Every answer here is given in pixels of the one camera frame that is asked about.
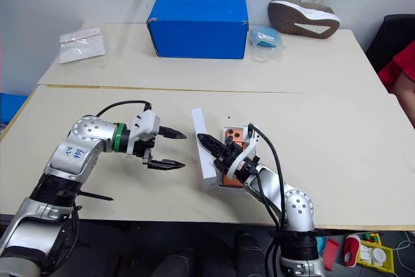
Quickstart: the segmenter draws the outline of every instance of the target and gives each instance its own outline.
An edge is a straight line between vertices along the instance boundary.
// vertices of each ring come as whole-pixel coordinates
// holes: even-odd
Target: phone
[[[243,129],[241,128],[227,128],[225,131],[224,140],[230,136],[234,143],[238,144],[242,149],[248,146],[245,142],[243,142]],[[235,188],[242,188],[243,185],[238,181],[238,179],[234,178],[231,180],[226,175],[222,174],[222,184],[228,187],[235,187]]]

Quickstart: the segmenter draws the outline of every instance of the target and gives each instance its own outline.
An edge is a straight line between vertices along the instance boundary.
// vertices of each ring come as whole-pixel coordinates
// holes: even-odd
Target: black chair
[[[380,72],[412,40],[415,40],[415,14],[385,16],[366,51],[366,56],[376,73]]]

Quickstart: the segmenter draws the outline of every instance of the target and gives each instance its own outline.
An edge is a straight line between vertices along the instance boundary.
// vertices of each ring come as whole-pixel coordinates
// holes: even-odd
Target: red clothing
[[[392,89],[402,71],[415,82],[415,40],[395,55],[393,60],[379,72],[379,78],[388,91]]]

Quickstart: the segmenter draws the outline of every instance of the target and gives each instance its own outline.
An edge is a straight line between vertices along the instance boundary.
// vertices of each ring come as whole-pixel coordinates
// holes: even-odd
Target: white table
[[[350,30],[326,40],[282,35],[279,60],[254,61],[247,42],[243,60],[159,58],[145,24],[101,26],[108,54],[70,64],[56,60],[38,84],[170,90],[366,93],[386,90]]]
[[[415,131],[393,96],[356,96],[38,86],[3,136],[0,213],[13,214],[30,195],[53,150],[72,124],[116,101],[144,99],[161,123],[187,140],[157,138],[155,158],[186,164],[175,171],[146,169],[139,159],[101,154],[84,191],[113,202],[79,197],[84,219],[271,224],[264,206],[245,193],[203,192],[191,109],[202,107],[207,129],[257,123],[275,144],[284,179],[303,188],[321,228],[415,230]],[[126,122],[140,105],[120,106],[103,118]],[[261,160],[274,167],[264,143]]]

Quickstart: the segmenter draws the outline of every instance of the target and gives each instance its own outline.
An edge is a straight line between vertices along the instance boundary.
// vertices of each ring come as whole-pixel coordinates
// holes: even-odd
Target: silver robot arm
[[[286,276],[326,276],[324,263],[318,255],[315,238],[311,197],[303,190],[283,183],[285,220],[281,220],[281,190],[278,173],[259,163],[258,157],[251,159],[259,136],[252,132],[245,150],[232,139],[225,144],[209,134],[198,134],[202,146],[213,157],[215,167],[230,179],[238,179],[245,190],[264,204],[264,198],[284,224],[280,234],[281,269]]]
[[[173,160],[152,159],[151,148],[158,134],[174,139],[185,135],[160,126],[160,119],[150,108],[147,106],[134,119],[131,130],[124,124],[109,123],[95,116],[82,117],[73,125],[0,240],[1,277],[48,276],[55,270],[66,235],[64,224],[77,208],[76,196],[105,198],[80,190],[101,152],[124,152],[141,157],[151,169],[184,166]]]

